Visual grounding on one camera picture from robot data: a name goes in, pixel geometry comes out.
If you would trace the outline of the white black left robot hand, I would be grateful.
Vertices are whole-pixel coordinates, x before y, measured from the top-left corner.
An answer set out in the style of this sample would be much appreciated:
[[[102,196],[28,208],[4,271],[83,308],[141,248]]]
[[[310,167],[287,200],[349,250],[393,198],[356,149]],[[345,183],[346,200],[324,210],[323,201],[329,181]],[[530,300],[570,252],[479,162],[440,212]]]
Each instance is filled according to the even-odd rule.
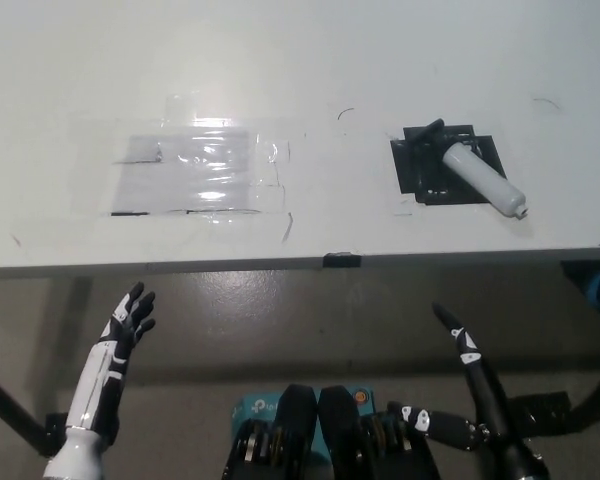
[[[119,405],[130,357],[142,336],[156,324],[155,294],[136,283],[115,307],[92,346],[72,399],[66,427],[96,433],[105,446],[119,430]]]

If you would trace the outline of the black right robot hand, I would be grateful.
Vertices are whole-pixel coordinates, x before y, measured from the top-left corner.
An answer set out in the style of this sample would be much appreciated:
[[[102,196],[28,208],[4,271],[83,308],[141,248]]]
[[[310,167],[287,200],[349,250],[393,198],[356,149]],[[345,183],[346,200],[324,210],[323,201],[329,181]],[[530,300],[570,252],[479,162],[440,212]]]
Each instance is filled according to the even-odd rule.
[[[391,401],[387,410],[413,433],[448,447],[474,451],[486,447],[498,479],[548,479],[541,457],[525,444],[515,425],[503,386],[482,355],[470,332],[441,304],[434,302],[436,318],[454,339],[466,382],[474,401],[476,419]]]

